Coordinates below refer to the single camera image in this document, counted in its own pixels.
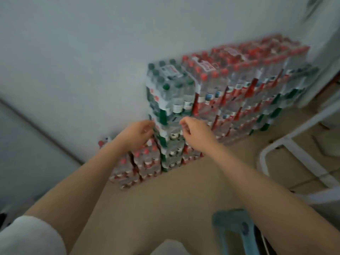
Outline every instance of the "brown floor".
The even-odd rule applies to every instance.
[[[258,154],[270,141],[287,134],[312,115],[307,109],[285,111],[268,131],[239,140],[230,148],[255,167]],[[311,137],[324,130],[316,125],[295,141],[340,180],[337,170],[340,159],[321,155]],[[269,153],[267,164],[275,181],[297,193],[325,188],[284,148]],[[227,180],[207,157],[125,192],[107,183],[72,255],[146,255],[167,238],[181,241],[193,255],[218,254],[220,247],[211,227],[211,215],[220,209],[238,207],[241,204]],[[233,238],[231,246],[239,251],[240,239]]]

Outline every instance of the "light blue stool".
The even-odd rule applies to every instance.
[[[220,210],[213,214],[211,220],[221,240],[223,255],[229,255],[225,239],[226,231],[241,235],[246,255],[260,255],[255,238],[255,225],[247,211],[244,209]]]

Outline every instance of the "gray wall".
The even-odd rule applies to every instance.
[[[78,167],[0,103],[0,209],[43,194]]]
[[[315,23],[300,24],[307,1],[0,0],[0,97],[87,160],[99,139],[146,118],[149,61],[302,37]]]

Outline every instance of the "person's right arm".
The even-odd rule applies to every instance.
[[[254,223],[279,254],[340,254],[340,232],[288,189],[219,144],[205,122],[184,117],[186,141],[212,158]]]

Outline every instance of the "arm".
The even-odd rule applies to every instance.
[[[279,254],[340,254],[340,233],[289,190],[234,157],[203,121],[185,117],[186,141],[222,169],[254,223]]]
[[[49,223],[61,235],[70,253],[113,168],[122,155],[138,149],[151,137],[153,125],[149,120],[131,124],[87,163],[46,193],[25,215]]]

